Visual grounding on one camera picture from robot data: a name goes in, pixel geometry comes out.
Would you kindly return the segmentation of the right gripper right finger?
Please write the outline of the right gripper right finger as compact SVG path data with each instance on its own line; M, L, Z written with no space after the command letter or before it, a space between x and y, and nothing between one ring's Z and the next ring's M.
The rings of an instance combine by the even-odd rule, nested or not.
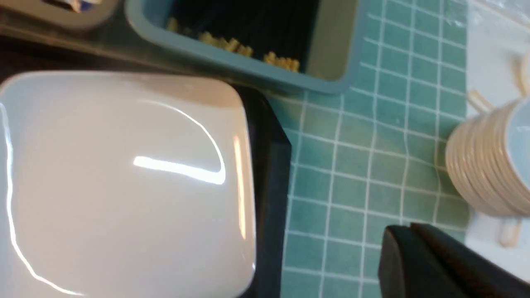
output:
M412 223L419 236L469 298L528 298L529 283L429 224Z

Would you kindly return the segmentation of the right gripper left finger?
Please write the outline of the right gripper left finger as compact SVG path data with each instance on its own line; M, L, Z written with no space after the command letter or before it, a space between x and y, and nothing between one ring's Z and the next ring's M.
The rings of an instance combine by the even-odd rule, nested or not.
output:
M383 298L458 298L460 287L426 243L405 226L387 226L378 267Z

